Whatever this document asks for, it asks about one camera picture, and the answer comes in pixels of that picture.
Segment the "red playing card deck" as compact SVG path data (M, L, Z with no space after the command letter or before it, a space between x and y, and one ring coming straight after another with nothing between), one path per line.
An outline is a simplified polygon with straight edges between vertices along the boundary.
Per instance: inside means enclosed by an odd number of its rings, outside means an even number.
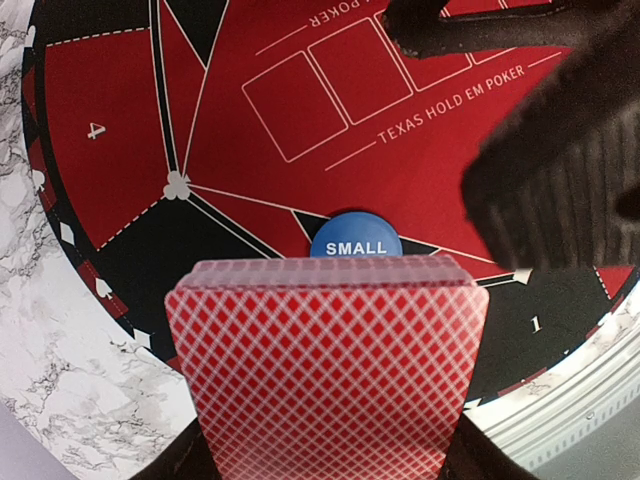
M448 256L197 263L165 308L225 479L434 479L488 291Z

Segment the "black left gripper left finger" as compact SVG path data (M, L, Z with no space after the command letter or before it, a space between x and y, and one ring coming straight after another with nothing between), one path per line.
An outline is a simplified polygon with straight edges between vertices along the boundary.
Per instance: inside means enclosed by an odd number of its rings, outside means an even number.
M188 425L134 480L213 478L213 458L199 425Z

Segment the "aluminium front rail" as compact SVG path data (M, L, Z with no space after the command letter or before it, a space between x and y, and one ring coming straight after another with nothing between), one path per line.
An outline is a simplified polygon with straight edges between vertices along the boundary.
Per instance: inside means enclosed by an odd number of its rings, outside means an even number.
M466 415L533 471L596 432L639 398L639 317L609 319L554 369Z

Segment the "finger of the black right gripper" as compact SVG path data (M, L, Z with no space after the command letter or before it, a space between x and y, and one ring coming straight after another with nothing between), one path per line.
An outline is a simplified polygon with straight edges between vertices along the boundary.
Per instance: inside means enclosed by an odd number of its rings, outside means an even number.
M425 59L520 47L576 47L639 12L637 1L551 1L444 18L446 1L392 1L384 31L402 54Z
M468 220L508 269L639 262L639 44L572 54L466 170Z

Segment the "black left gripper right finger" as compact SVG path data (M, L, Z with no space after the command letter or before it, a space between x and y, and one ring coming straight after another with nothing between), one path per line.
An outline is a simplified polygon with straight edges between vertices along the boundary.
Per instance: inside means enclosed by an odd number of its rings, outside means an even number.
M511 460L471 420L460 420L442 478L447 480L536 480Z

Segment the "blue small blind button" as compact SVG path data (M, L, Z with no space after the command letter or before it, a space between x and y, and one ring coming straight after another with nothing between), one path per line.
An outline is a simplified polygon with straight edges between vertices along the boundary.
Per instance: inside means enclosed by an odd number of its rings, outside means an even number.
M314 258L402 255L403 246L393 226L382 217L364 211L331 218L320 227L310 247L310 256Z

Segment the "round red black poker mat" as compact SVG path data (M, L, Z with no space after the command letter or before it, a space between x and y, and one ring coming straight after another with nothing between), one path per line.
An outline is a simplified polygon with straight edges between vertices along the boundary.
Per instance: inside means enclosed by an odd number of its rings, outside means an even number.
M388 221L490 295L469 400L563 365L632 268L498 267L459 183L558 47L404 57L382 1L37 1L23 57L28 157L72 270L176 359L166 293L205 259L303 257L331 217Z

